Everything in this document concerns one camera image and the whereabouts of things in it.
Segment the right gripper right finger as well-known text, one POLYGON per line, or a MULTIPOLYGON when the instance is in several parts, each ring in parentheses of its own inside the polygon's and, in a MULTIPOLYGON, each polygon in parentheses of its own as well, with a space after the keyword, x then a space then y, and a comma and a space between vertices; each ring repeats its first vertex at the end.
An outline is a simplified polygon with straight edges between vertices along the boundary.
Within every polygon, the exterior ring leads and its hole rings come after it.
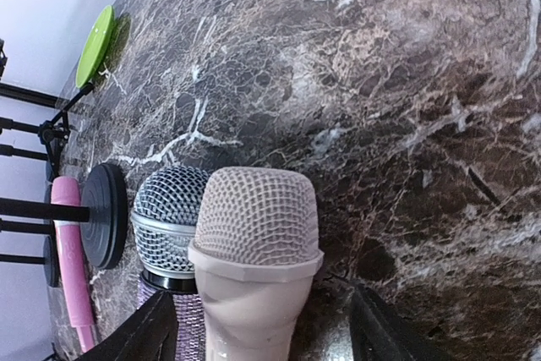
POLYGON ((373 289, 357 284, 350 302, 350 337, 355 360, 450 360, 419 335, 373 289))

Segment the black tripod mic stand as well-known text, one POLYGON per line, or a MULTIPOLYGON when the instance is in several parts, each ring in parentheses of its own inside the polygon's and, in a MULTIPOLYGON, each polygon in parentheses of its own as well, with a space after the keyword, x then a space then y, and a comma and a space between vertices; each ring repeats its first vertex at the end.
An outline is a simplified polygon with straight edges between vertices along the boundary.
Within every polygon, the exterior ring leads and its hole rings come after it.
MULTIPOLYGON (((45 147, 48 161, 46 163, 46 179, 51 182, 58 176, 60 158, 63 147, 67 144, 71 128, 68 121, 69 110, 84 96, 94 90, 92 83, 87 83, 82 89, 51 119, 46 120, 39 126, 14 121, 1 117, 1 131, 16 130, 29 134, 35 134, 45 147)), ((35 104, 42 107, 55 107, 58 98, 46 95, 34 90, 28 90, 15 85, 1 83, 1 96, 35 104)))

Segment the pink microphone front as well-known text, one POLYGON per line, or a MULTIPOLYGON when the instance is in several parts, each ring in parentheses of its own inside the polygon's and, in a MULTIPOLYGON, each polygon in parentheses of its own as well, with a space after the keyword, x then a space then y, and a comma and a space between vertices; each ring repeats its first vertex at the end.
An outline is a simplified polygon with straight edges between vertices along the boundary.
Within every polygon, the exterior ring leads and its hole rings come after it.
MULTIPOLYGON (((51 203, 54 205, 80 206, 78 181, 71 177, 58 177, 52 183, 51 203)), ((77 331, 83 353, 96 342, 93 333, 94 316, 85 273, 84 250, 79 221, 54 218, 57 252, 64 297, 71 326, 77 331)))

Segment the black round-base mic stand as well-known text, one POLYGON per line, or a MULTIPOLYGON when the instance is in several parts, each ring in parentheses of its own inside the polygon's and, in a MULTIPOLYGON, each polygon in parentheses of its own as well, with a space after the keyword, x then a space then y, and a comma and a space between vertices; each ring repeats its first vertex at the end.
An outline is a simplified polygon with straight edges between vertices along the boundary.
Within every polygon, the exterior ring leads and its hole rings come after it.
POLYGON ((47 153, 32 150, 17 149, 11 145, 0 145, 1 156, 17 156, 38 161, 48 161, 47 153))

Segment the purple glitter microphone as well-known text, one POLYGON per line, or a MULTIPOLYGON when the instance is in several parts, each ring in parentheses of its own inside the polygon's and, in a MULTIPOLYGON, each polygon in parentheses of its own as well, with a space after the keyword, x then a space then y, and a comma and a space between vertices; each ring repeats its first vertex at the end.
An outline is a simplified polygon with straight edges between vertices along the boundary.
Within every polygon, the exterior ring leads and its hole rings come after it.
POLYGON ((177 360, 205 359, 204 311, 188 247, 209 177, 196 167, 162 168, 141 184, 131 212, 143 264, 138 305, 158 291, 172 295, 178 320, 177 360))

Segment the beige microphone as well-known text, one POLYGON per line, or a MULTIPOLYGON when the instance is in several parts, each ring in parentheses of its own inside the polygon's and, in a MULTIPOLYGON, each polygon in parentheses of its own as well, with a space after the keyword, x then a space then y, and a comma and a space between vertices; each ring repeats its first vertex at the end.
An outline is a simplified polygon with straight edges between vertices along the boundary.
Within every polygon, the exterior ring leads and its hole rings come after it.
POLYGON ((298 172, 223 167, 189 244, 208 360, 286 360, 322 266, 316 194, 298 172))

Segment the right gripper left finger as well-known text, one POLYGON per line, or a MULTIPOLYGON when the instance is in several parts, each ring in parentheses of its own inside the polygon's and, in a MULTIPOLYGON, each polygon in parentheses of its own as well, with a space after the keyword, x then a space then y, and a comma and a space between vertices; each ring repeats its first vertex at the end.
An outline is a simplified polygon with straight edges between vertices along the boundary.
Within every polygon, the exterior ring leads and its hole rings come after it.
POLYGON ((84 361, 174 360, 176 310, 172 295, 154 293, 84 361))

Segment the black stand holding beige mic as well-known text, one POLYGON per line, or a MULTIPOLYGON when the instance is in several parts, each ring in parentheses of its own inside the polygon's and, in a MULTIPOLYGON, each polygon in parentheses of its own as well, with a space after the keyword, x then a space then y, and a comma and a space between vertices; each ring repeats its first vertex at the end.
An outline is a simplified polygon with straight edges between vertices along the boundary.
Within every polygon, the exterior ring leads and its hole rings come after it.
POLYGON ((44 270, 46 283, 49 287, 59 287, 60 265, 57 246, 52 237, 46 236, 41 256, 1 254, 2 263, 19 265, 41 265, 44 270))

